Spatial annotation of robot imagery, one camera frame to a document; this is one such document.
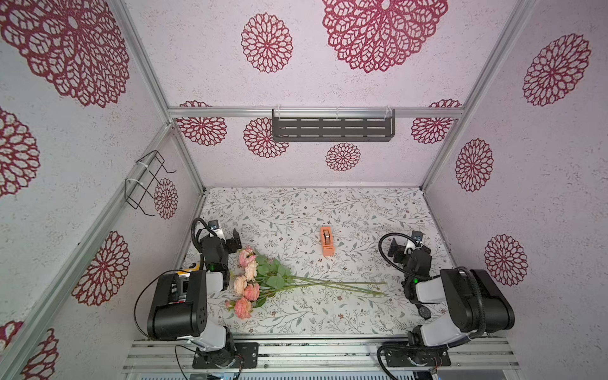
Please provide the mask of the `pink flower bouquet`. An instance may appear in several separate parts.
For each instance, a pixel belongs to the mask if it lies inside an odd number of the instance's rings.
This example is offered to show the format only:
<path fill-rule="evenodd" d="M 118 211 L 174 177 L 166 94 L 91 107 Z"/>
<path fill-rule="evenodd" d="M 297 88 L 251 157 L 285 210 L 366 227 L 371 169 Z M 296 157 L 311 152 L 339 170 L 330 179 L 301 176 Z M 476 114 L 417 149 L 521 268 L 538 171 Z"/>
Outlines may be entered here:
<path fill-rule="evenodd" d="M 378 289 L 380 283 L 337 282 L 297 276 L 279 260 L 261 255 L 250 247 L 241 249 L 237 253 L 237 274 L 231 276 L 235 298 L 226 300 L 225 307 L 241 320 L 251 318 L 254 309 L 262 307 L 281 291 L 323 287 L 364 295 L 384 296 L 384 293 Z"/>

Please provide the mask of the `orange tape dispenser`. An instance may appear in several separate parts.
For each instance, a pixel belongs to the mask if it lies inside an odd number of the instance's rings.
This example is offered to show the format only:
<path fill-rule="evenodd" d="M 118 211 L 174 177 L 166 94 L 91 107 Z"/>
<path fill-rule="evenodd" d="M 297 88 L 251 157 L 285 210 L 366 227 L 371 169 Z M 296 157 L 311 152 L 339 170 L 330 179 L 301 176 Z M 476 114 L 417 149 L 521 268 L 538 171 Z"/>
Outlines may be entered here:
<path fill-rule="evenodd" d="M 335 254 L 335 246 L 333 241 L 333 233 L 330 226 L 322 226 L 320 232 L 321 251 L 324 257 L 333 257 Z"/>

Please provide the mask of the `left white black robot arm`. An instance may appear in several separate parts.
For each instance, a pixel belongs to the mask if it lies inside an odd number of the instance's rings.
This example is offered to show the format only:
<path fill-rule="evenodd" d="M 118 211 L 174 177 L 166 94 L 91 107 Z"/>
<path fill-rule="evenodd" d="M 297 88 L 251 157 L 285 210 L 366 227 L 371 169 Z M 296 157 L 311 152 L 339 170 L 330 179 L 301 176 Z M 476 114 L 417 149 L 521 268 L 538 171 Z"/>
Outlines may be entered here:
<path fill-rule="evenodd" d="M 226 291 L 231 280 L 229 256 L 242 248 L 240 234 L 224 240 L 210 234 L 194 236 L 200 267 L 192 272 L 169 270 L 152 281 L 156 285 L 145 329 L 150 340 L 185 341 L 194 345 L 194 363 L 206 367 L 231 367 L 237 348 L 230 330 L 208 316 L 207 297 Z"/>

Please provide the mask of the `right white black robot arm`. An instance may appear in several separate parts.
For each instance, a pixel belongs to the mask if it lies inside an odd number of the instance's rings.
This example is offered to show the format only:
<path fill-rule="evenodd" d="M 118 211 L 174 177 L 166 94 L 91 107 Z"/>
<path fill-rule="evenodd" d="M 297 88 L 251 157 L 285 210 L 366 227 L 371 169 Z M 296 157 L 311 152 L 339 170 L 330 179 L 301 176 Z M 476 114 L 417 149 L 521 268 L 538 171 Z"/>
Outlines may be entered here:
<path fill-rule="evenodd" d="M 421 242 L 421 232 L 389 233 L 378 242 L 378 252 L 404 276 L 403 293 L 426 321 L 408 332 L 404 342 L 377 348 L 378 365 L 394 379 L 390 367 L 428 367 L 430 377 L 451 365 L 449 350 L 486 333 L 512 329 L 515 312 L 486 270 L 456 267 L 431 275 L 432 252 Z"/>

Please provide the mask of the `yellow plush toy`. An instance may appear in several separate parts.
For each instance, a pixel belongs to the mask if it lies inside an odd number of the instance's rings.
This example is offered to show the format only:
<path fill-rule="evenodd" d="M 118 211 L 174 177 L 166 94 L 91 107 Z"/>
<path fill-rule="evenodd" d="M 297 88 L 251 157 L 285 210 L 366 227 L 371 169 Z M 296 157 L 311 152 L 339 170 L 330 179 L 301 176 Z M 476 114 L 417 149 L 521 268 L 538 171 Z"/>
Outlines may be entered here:
<path fill-rule="evenodd" d="M 182 269 L 182 272 L 195 272 L 195 271 L 198 271 L 199 269 L 200 269 L 200 264 L 191 263 L 189 266 L 184 267 Z"/>

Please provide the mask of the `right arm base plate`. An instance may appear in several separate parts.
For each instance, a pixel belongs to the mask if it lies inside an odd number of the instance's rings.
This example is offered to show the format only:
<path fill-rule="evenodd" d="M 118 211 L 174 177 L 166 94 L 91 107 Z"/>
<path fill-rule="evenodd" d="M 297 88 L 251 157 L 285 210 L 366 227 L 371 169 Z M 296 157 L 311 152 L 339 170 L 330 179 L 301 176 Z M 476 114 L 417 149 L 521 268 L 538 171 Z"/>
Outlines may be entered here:
<path fill-rule="evenodd" d="M 385 343 L 377 354 L 385 358 L 388 367 L 449 367 L 451 358 L 447 347 L 418 347 L 404 342 Z"/>

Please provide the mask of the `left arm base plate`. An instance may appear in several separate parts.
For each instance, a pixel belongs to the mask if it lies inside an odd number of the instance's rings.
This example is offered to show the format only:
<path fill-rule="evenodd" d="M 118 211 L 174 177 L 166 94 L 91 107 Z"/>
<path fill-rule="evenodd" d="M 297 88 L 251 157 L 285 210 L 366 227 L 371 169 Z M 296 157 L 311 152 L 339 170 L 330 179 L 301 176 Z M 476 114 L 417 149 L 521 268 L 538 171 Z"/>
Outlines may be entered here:
<path fill-rule="evenodd" d="M 196 350 L 193 368 L 197 370 L 253 369 L 257 367 L 258 343 L 228 343 L 217 351 Z"/>

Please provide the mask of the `aluminium rail frame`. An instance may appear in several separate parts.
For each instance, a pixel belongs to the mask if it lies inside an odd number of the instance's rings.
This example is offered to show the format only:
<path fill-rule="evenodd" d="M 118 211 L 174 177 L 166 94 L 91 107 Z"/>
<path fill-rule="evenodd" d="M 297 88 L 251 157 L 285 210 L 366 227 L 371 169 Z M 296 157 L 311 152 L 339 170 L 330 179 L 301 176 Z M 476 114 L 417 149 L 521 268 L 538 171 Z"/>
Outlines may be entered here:
<path fill-rule="evenodd" d="M 453 348 L 440 359 L 416 366 L 400 352 L 377 355 L 379 346 L 404 337 L 235 338 L 244 358 L 221 367 L 204 364 L 192 345 L 136 341 L 121 379 L 522 379 L 511 346 L 500 337 L 483 337 Z"/>

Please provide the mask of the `dark grey wall shelf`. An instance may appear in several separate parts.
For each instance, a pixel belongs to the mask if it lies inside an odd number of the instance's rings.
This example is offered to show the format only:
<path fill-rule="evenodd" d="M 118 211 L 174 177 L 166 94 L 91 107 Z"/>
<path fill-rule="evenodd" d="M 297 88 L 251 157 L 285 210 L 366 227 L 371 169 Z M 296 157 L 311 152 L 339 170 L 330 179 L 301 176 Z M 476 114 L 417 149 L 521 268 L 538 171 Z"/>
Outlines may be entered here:
<path fill-rule="evenodd" d="M 395 136 L 395 118 L 284 117 L 272 109 L 271 132 L 280 143 L 387 143 Z"/>

